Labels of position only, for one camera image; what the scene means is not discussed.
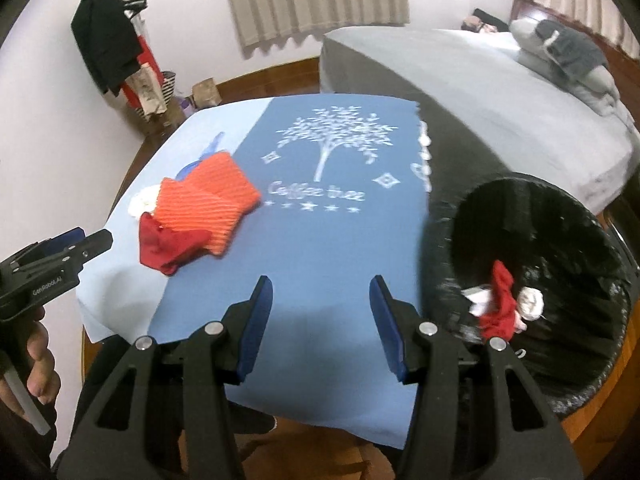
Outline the left hand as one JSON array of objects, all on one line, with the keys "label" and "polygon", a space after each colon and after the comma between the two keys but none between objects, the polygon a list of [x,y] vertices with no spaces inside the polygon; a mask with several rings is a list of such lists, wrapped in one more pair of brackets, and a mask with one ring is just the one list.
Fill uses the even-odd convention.
[{"label": "left hand", "polygon": [[38,307],[18,318],[11,327],[12,337],[20,346],[17,355],[29,369],[26,389],[37,400],[47,422],[54,426],[61,377],[55,370],[55,358],[49,349],[49,333],[42,322],[45,316],[44,307]]}]

